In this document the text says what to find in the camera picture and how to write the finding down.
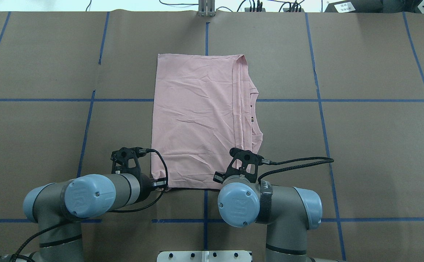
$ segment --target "light blue joint cap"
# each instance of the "light blue joint cap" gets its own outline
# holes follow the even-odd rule
[[[293,187],[300,195],[309,220],[309,229],[317,229],[322,219],[322,201],[312,190]]]
[[[36,219],[34,218],[34,214],[32,213],[32,209],[34,208],[34,202],[36,201],[39,193],[50,184],[46,184],[45,186],[39,186],[35,189],[32,189],[29,193],[27,193],[26,197],[24,198],[24,202],[23,202],[24,215],[26,215],[27,219],[29,219],[31,222],[37,223]]]
[[[68,211],[79,218],[107,212],[115,202],[116,189],[106,176],[90,174],[73,180],[65,191]]]
[[[257,194],[246,184],[234,182],[218,194],[218,210],[230,226],[245,227],[255,222],[260,211]]]

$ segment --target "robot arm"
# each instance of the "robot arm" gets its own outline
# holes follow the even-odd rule
[[[83,262],[82,220],[141,202],[155,189],[167,188],[167,177],[149,179],[140,172],[137,158],[149,152],[156,151],[123,147],[112,153],[113,174],[89,174],[30,191],[23,204],[27,218],[38,223],[40,231],[59,226],[40,235],[39,252],[27,257],[36,262]],[[129,159],[135,160],[135,167],[128,166]],[[14,260],[11,255],[0,258],[1,262]]]
[[[215,182],[223,184],[218,194],[218,208],[223,220],[234,227],[253,222],[267,225],[265,260],[267,262],[326,262],[309,258],[307,230],[317,229],[322,218],[322,202],[312,190],[274,186],[260,180],[257,167],[271,161],[251,151],[231,149],[233,161],[226,173],[215,173]],[[235,160],[242,166],[233,168]],[[255,164],[255,173],[247,165]]]

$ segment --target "pink t-shirt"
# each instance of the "pink t-shirt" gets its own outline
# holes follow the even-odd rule
[[[152,148],[170,187],[220,189],[212,179],[226,171],[232,147],[258,152],[257,96],[244,55],[158,55]],[[151,159],[153,177],[164,177]]]

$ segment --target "sticker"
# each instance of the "sticker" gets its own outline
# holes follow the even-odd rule
[[[335,8],[338,11],[338,13],[347,13],[351,11],[356,11],[356,8],[354,8],[351,2],[335,5]]]

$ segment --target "black band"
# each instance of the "black band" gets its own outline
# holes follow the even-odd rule
[[[57,246],[57,245],[66,244],[66,243],[69,243],[69,242],[72,242],[72,241],[75,241],[75,240],[78,240],[78,239],[81,239],[81,238],[82,238],[82,234],[77,235],[75,237],[70,237],[70,238],[67,238],[67,239],[58,240],[58,241],[54,241],[54,242],[41,243],[39,245],[39,247],[53,247],[53,246]]]
[[[280,247],[274,247],[269,244],[265,244],[265,247],[267,247],[267,249],[270,249],[271,251],[288,254],[288,255],[305,255],[307,253],[306,250],[282,249]]]
[[[272,185],[268,181],[260,181],[260,211],[256,223],[268,224],[272,211]]]
[[[126,206],[126,204],[131,199],[132,187],[131,187],[131,183],[129,183],[129,180],[125,176],[123,176],[123,175],[120,175],[120,176],[124,177],[124,179],[126,179],[126,181],[127,181],[127,184],[129,185],[129,196],[127,197],[126,203],[123,205],[123,206]]]

